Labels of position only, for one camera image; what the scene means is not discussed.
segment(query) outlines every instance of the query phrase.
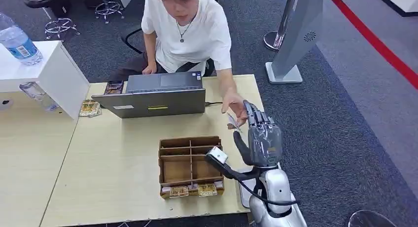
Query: laptop charging cable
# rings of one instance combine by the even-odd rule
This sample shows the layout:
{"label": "laptop charging cable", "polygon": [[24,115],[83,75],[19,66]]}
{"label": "laptop charging cable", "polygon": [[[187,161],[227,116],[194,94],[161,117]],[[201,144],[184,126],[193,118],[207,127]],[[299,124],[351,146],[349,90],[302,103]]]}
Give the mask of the laptop charging cable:
{"label": "laptop charging cable", "polygon": [[216,105],[216,104],[222,104],[222,102],[205,102],[205,107],[211,106],[211,105]]}

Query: necklace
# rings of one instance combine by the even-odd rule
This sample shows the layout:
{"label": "necklace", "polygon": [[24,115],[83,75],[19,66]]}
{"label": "necklace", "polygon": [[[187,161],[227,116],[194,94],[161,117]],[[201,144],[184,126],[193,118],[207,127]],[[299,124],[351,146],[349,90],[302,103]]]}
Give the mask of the necklace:
{"label": "necklace", "polygon": [[184,30],[183,33],[181,33],[180,31],[180,25],[178,24],[177,20],[175,21],[175,23],[177,24],[177,29],[178,29],[178,33],[180,34],[180,42],[183,43],[184,39],[183,39],[183,35],[187,32],[187,30],[189,29],[190,25],[192,24],[194,18],[192,19],[192,21],[189,23],[189,25],[187,25],[186,30]]}

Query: laptop keyboard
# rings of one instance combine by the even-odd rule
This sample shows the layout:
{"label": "laptop keyboard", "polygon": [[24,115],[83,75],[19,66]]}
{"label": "laptop keyboard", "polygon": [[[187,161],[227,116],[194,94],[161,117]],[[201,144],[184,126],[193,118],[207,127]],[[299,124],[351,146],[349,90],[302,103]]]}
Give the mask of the laptop keyboard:
{"label": "laptop keyboard", "polygon": [[142,89],[142,90],[130,90],[127,93],[150,93],[150,92],[168,92],[168,91],[184,91],[184,90],[193,90],[200,89],[200,86],[191,86],[191,87],[176,87],[176,88],[158,88],[158,89]]}

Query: human hand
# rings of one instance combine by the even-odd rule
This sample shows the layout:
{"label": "human hand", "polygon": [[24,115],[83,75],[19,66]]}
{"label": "human hand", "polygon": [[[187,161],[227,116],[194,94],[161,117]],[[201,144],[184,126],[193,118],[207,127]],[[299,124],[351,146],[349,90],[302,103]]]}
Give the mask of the human hand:
{"label": "human hand", "polygon": [[142,74],[153,74],[157,72],[156,64],[148,64],[148,66],[142,71]]}
{"label": "human hand", "polygon": [[237,124],[239,127],[246,123],[248,115],[244,107],[244,99],[237,92],[227,91],[225,93],[222,102],[222,114],[224,114],[228,108],[231,108],[237,116]]}

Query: laptop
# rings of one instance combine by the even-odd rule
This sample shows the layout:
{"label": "laptop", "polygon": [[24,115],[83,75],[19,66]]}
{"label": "laptop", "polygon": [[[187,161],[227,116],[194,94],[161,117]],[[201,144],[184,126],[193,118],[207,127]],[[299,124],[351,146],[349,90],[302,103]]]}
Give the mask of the laptop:
{"label": "laptop", "polygon": [[138,118],[205,112],[200,72],[131,75],[125,94],[92,96],[118,117]]}

